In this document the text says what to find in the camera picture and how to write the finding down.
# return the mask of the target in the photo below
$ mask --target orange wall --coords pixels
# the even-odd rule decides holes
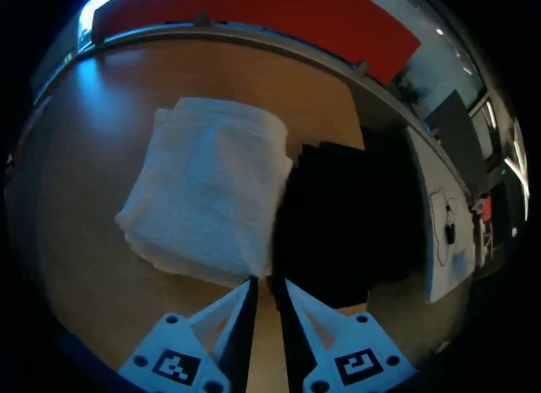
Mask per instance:
[[[405,65],[420,42],[369,0],[112,0],[94,15],[93,41],[120,32],[186,22],[206,11],[212,20],[265,26],[308,41],[357,64],[383,85]]]

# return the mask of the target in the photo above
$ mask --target folded towel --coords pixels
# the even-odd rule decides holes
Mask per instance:
[[[235,287],[270,273],[275,211],[291,160],[273,114],[185,97],[157,110],[143,170],[116,222],[163,271]]]

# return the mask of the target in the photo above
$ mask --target black object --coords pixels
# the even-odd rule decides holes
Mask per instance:
[[[377,281],[405,278],[416,235],[392,223],[421,211],[415,186],[398,195],[404,173],[393,162],[334,143],[304,145],[277,212],[273,273],[333,308],[366,302]]]
[[[447,239],[447,245],[454,244],[454,223],[447,224],[445,226],[445,238]]]
[[[477,200],[489,190],[488,177],[479,139],[458,92],[454,90],[425,123],[437,130],[438,139],[460,172],[472,200]]]

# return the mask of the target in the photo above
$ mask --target cable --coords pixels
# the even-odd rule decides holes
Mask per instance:
[[[435,217],[435,215],[434,215],[434,207],[433,207],[433,204],[432,204],[432,196],[438,194],[441,191],[443,192],[443,196],[444,196],[444,199],[445,199],[446,225],[452,225],[452,224],[454,224],[454,218],[456,216],[456,207],[457,207],[456,199],[454,197],[447,198],[447,195],[445,194],[445,188],[444,187],[440,187],[438,190],[433,191],[429,195],[430,210],[432,212],[432,217]],[[454,202],[455,202],[454,210],[451,208],[451,206],[449,204],[450,200],[454,200]],[[436,238],[436,246],[438,248],[438,251],[436,252],[436,256],[438,257],[438,262],[440,263],[440,266],[443,268],[443,267],[445,267],[447,265],[447,260],[448,260],[448,255],[449,255],[449,244],[447,244],[447,248],[446,248],[446,252],[445,252],[445,261],[442,262],[442,259],[440,258],[440,240],[438,239],[438,233],[436,232],[435,220],[432,220],[432,229],[433,229],[433,232],[434,232],[434,236]]]

